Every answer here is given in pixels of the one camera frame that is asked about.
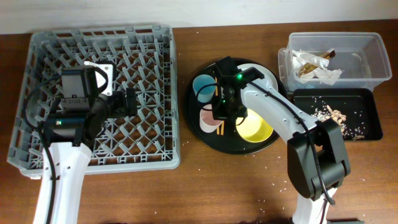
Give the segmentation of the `wooden chopstick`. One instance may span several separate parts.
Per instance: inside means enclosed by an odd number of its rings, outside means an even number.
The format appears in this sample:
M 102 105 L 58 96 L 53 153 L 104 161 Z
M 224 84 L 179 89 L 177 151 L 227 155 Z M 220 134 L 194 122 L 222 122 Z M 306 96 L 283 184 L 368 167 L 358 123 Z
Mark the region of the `wooden chopstick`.
M 218 87 L 216 87 L 215 96 L 218 96 Z M 220 121 L 220 123 L 219 123 L 219 125 L 218 125 L 218 127 L 216 129 L 216 134 L 217 135 L 221 135 L 221 126 L 222 126 L 222 124 L 223 124 L 223 121 Z
M 220 135 L 221 135 L 221 136 L 224 135 L 224 121 L 223 121 L 222 124 L 220 125 Z

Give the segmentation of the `yellow bowl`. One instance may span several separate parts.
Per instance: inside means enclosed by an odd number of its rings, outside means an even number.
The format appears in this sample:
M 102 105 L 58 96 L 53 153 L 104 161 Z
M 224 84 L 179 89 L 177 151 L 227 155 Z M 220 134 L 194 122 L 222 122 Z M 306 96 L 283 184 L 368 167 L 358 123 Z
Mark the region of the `yellow bowl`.
M 250 143 L 259 143 L 269 139 L 274 129 L 256 112 L 247 109 L 245 118 L 236 119 L 236 130 L 240 137 Z

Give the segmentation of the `pink plastic cup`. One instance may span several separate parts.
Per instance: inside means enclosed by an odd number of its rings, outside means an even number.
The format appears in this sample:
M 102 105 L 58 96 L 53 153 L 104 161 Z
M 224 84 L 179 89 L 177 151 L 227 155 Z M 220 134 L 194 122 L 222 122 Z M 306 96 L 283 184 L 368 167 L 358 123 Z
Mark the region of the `pink plastic cup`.
M 221 124 L 222 120 L 215 120 L 213 118 L 212 105 L 207 104 L 203 109 L 200 110 L 200 129 L 204 133 L 212 133 L 214 132 Z

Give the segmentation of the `blue plastic cup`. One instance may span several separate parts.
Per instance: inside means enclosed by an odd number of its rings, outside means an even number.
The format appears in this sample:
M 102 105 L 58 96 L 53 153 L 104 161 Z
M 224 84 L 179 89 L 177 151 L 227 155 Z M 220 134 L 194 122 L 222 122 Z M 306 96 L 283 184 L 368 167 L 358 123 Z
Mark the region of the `blue plastic cup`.
M 193 81 L 193 91 L 200 103 L 209 102 L 216 90 L 215 79 L 210 75 L 199 75 Z

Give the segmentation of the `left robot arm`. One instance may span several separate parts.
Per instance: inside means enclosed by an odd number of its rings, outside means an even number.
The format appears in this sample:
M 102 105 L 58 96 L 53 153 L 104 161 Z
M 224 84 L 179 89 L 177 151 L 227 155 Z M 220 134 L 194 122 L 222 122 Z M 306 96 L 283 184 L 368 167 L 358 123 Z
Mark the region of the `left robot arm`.
M 34 223 L 76 223 L 81 189 L 95 139 L 110 118 L 135 116 L 136 92 L 112 89 L 116 66 L 85 61 L 62 70 L 63 95 L 38 123 L 43 174 Z

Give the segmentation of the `grey round plate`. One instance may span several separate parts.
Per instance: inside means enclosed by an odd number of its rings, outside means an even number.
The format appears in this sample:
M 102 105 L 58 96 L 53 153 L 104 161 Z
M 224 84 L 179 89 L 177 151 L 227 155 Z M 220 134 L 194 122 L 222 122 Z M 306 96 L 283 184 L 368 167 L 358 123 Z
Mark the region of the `grey round plate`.
M 273 75 L 273 73 L 270 70 L 268 70 L 266 67 L 263 67 L 262 65 L 258 65 L 255 63 L 244 63 L 238 65 L 238 68 L 241 69 L 242 71 L 245 71 L 246 69 L 249 69 L 251 67 L 254 67 L 257 70 L 259 70 L 269 80 L 269 83 L 273 87 L 273 89 L 278 91 L 277 79 Z

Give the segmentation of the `white paper napkins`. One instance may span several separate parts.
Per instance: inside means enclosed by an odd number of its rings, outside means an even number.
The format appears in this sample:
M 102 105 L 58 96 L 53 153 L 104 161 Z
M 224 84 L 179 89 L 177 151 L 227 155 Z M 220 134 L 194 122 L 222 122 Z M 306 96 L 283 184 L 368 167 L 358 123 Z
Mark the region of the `white paper napkins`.
M 302 53 L 309 53 L 309 52 L 304 52 L 304 51 L 292 51 L 293 53 L 293 58 L 292 58 L 292 64 L 294 67 L 295 75 L 297 76 L 299 82 L 301 83 L 306 83 L 309 82 L 310 80 L 318 80 L 320 83 L 324 83 L 327 85 L 334 85 L 343 73 L 341 69 L 336 69 L 336 70 L 330 70 L 328 68 L 330 64 L 330 59 L 329 64 L 326 68 L 316 68 L 314 71 L 303 75 L 302 77 L 298 76 L 299 70 L 302 68 L 302 66 L 305 64 L 305 61 L 302 60 Z

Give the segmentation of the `brown food scraps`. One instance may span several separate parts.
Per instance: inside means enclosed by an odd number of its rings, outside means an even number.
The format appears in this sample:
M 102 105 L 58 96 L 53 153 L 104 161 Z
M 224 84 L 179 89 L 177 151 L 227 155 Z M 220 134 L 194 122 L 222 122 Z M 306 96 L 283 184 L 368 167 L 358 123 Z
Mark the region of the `brown food scraps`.
M 313 117 L 321 122 L 328 119 L 332 119 L 340 127 L 341 133 L 344 140 L 357 141 L 365 139 L 364 131 L 365 124 L 364 121 L 360 121 L 359 124 L 354 124 L 352 128 L 348 126 L 348 116 L 343 114 L 340 110 L 334 110 L 330 105 L 326 104 L 321 97 L 312 97 L 313 105 L 311 109 L 314 109 Z

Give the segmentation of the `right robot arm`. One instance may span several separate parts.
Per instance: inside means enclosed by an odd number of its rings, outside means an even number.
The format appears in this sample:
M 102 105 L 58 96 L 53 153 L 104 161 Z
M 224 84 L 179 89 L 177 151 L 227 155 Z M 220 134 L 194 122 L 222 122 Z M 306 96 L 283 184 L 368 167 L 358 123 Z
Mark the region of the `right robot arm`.
M 297 108 L 254 67 L 241 70 L 231 57 L 213 64 L 218 96 L 213 117 L 236 121 L 257 113 L 287 145 L 288 176 L 298 192 L 292 223 L 326 223 L 332 196 L 351 167 L 341 129 L 332 119 L 319 121 Z

